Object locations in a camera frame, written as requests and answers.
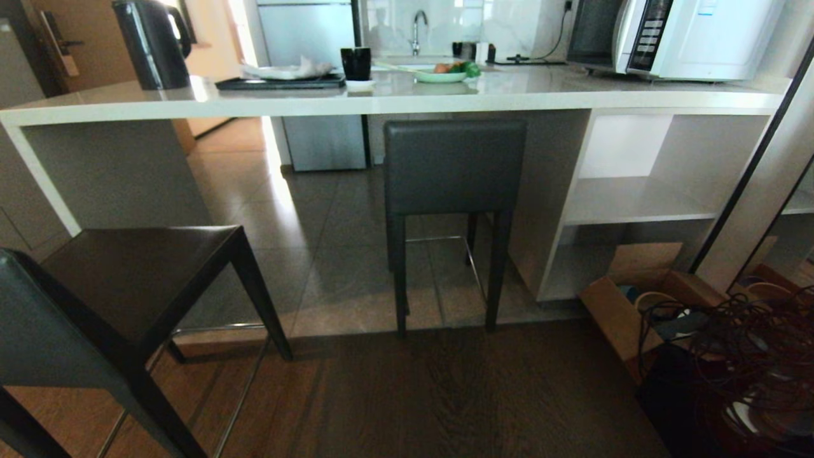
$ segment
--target tray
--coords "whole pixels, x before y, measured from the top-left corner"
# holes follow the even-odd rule
[[[345,86],[345,76],[331,73],[319,78],[304,80],[264,80],[260,78],[232,78],[215,83],[218,90],[278,90],[278,89],[324,89]]]

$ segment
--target green plate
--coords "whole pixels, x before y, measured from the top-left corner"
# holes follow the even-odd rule
[[[418,82],[459,82],[466,79],[466,73],[414,73]]]

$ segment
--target white microwave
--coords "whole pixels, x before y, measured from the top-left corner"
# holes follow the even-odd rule
[[[749,80],[785,0],[581,0],[567,61],[651,79]]]

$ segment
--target bar stool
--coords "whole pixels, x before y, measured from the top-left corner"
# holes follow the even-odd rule
[[[183,360],[173,330],[230,263],[269,337],[218,445],[220,455],[270,342],[292,359],[242,227],[88,230],[42,266],[0,249],[0,385],[109,391],[125,412],[100,456],[125,413],[172,456],[206,456],[150,371],[168,346]],[[26,457],[69,456],[1,386],[0,438]]]
[[[405,217],[469,214],[467,248],[475,242],[477,214],[493,212],[486,329],[493,331],[517,202],[526,122],[391,121],[384,126],[387,259],[396,286],[399,337],[406,335]]]

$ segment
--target electric kettle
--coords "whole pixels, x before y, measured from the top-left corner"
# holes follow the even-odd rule
[[[184,59],[192,41],[181,12],[156,0],[114,0],[112,6],[142,89],[187,87],[190,74]]]

